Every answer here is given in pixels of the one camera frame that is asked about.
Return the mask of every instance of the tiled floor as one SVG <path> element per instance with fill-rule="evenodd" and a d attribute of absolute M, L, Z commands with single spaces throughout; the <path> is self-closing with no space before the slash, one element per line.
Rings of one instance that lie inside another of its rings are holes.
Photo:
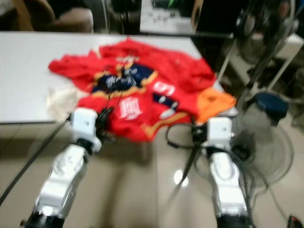
<path fill-rule="evenodd" d="M 285 214 L 304 220 L 304 133 L 290 121 L 288 115 L 281 124 L 293 142 L 294 163 L 273 190 Z M 0 125 L 0 194 L 53 127 Z M 153 143 L 119 139 L 116 145 L 105 145 L 89 163 L 65 227 L 216 227 L 210 184 L 192 169 L 188 185 L 176 187 L 174 175 L 183 169 L 189 152 L 169 147 L 164 133 L 161 129 Z M 0 208 L 1 228 L 19 227 L 29 216 L 52 160 L 69 136 L 65 128 L 17 183 Z M 258 228 L 286 227 L 269 193 L 258 198 L 253 213 Z"/>

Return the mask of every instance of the chair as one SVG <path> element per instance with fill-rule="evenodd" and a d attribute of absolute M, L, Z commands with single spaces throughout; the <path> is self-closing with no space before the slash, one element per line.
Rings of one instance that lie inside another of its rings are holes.
<path fill-rule="evenodd" d="M 35 31 L 93 32 L 91 10 L 75 7 L 56 19 L 47 0 L 23 0 Z"/>

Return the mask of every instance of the brown chair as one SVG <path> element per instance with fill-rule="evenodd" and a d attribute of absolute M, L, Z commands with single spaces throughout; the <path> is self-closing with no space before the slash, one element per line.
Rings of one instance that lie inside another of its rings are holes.
<path fill-rule="evenodd" d="M 93 32 L 93 15 L 86 8 L 72 8 L 55 18 L 47 0 L 23 0 L 35 31 Z"/>

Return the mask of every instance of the red jersey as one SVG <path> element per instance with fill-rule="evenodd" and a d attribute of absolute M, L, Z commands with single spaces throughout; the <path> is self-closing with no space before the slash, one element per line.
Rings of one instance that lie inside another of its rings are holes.
<path fill-rule="evenodd" d="M 212 88 L 215 75 L 203 59 L 129 38 L 86 56 L 63 56 L 49 69 L 91 93 L 78 106 L 113 106 L 109 131 L 134 141 L 150 141 L 161 126 L 191 115 L 203 123 L 235 104 Z"/>

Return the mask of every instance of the orange fabric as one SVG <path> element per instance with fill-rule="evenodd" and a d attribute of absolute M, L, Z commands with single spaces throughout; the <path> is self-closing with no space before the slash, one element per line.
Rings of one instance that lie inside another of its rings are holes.
<path fill-rule="evenodd" d="M 208 88 L 200 92 L 197 99 L 199 115 L 198 123 L 205 123 L 209 118 L 214 117 L 221 112 L 232 108 L 236 104 L 236 99 L 214 88 Z"/>

